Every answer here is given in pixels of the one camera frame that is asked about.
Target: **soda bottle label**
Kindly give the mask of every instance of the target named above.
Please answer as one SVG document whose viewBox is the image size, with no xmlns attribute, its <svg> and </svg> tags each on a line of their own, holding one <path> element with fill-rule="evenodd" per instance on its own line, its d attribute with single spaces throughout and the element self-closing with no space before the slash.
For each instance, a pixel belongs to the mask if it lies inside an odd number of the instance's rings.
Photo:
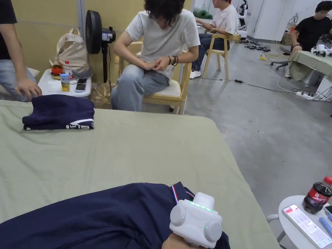
<svg viewBox="0 0 332 249">
<path fill-rule="evenodd" d="M 327 203 L 329 201 L 329 197 L 326 197 L 324 195 L 321 195 L 320 193 L 318 193 L 316 190 L 314 190 L 314 188 L 312 188 L 310 191 L 309 191 L 309 196 L 314 199 L 316 202 L 319 202 L 319 203 Z"/>
</svg>

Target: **shoe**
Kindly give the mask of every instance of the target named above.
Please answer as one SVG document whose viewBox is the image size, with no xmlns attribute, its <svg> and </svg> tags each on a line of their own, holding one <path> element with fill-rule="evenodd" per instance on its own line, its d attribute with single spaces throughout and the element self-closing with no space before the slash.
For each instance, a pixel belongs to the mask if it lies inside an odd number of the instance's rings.
<svg viewBox="0 0 332 249">
<path fill-rule="evenodd" d="M 288 78 L 288 79 L 291 79 L 291 75 L 290 75 L 290 70 L 289 69 L 285 73 L 285 77 Z"/>
<path fill-rule="evenodd" d="M 200 71 L 191 71 L 191 72 L 190 72 L 190 78 L 191 78 L 191 79 L 199 78 L 199 77 L 201 77 L 201 76 L 202 76 L 202 74 L 201 74 Z"/>
</svg>

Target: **folded navy shirt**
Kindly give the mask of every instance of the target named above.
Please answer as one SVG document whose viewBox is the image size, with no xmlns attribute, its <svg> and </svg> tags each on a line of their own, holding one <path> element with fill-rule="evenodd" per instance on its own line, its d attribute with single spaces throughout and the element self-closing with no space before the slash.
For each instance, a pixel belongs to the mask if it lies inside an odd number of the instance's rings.
<svg viewBox="0 0 332 249">
<path fill-rule="evenodd" d="M 60 201 L 0 224 L 0 248 L 161 249 L 178 200 L 194 199 L 181 182 L 134 183 Z M 215 249 L 230 249 L 223 232 Z"/>
<path fill-rule="evenodd" d="M 94 129 L 94 104 L 68 95 L 32 98 L 34 110 L 23 117 L 24 130 Z"/>
</svg>

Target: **water bottle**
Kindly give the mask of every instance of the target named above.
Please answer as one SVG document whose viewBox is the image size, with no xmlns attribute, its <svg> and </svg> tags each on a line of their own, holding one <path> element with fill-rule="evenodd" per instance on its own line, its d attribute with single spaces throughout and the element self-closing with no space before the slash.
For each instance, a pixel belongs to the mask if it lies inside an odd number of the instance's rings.
<svg viewBox="0 0 332 249">
<path fill-rule="evenodd" d="M 69 68 L 69 61 L 66 60 L 64 63 L 66 64 L 64 67 L 64 73 L 69 75 L 69 80 L 72 80 L 73 79 L 73 70 L 71 70 Z"/>
<path fill-rule="evenodd" d="M 332 177 L 325 177 L 323 182 L 316 182 L 303 200 L 306 211 L 316 214 L 332 197 Z"/>
</svg>

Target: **power strip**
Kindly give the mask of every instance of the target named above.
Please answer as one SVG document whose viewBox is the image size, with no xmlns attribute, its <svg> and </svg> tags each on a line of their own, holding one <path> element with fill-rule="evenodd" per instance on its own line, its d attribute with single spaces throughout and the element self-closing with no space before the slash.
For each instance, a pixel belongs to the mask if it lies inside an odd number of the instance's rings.
<svg viewBox="0 0 332 249">
<path fill-rule="evenodd" d="M 314 97 L 311 97 L 311 96 L 309 96 L 309 95 L 307 95 L 307 94 L 305 94 L 305 93 L 302 93 L 302 92 L 297 92 L 296 95 L 297 95 L 297 96 L 300 96 L 300 97 L 302 97 L 302 98 L 305 98 L 305 99 L 307 99 L 307 100 L 312 100 L 312 99 L 314 98 Z"/>
</svg>

